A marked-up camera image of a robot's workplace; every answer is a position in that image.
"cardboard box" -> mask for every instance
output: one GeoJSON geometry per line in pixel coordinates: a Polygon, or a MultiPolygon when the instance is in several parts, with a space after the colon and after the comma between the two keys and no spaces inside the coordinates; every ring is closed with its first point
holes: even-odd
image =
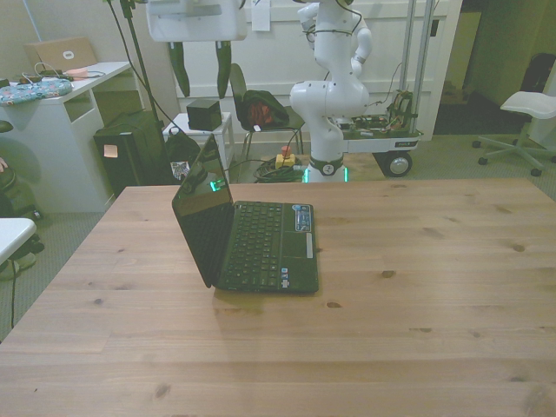
{"type": "MultiPolygon", "coordinates": [[[[56,41],[26,43],[23,46],[31,65],[47,63],[55,70],[74,70],[97,63],[89,39],[86,37],[69,37],[56,41]]],[[[37,65],[36,70],[52,70],[48,65],[37,65]]]]}

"laptop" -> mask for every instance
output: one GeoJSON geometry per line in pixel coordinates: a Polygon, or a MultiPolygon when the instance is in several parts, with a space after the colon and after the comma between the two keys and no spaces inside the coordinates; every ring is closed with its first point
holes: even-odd
{"type": "Polygon", "coordinates": [[[213,135],[190,165],[172,209],[208,288],[319,289],[313,206],[234,202],[213,135]]]}

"white cabinet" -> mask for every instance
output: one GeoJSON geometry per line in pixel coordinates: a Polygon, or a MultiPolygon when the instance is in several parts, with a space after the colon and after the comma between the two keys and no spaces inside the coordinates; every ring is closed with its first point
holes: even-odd
{"type": "Polygon", "coordinates": [[[27,182],[44,213],[102,212],[112,197],[93,135],[118,95],[141,99],[129,63],[88,68],[92,76],[103,75],[73,82],[66,96],[0,107],[0,119],[14,126],[0,135],[0,156],[27,182]]]}

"cart wheel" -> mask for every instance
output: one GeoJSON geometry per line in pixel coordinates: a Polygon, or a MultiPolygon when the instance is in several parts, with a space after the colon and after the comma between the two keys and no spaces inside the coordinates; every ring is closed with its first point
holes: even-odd
{"type": "Polygon", "coordinates": [[[413,166],[413,160],[407,152],[387,152],[382,160],[382,172],[386,176],[405,176],[413,166]]]}

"red object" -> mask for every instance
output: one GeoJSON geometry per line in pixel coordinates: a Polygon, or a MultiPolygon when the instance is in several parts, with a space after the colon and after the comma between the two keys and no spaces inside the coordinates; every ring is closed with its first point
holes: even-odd
{"type": "Polygon", "coordinates": [[[284,157],[284,159],[289,158],[289,156],[292,155],[292,149],[289,146],[282,146],[281,155],[284,157]]]}

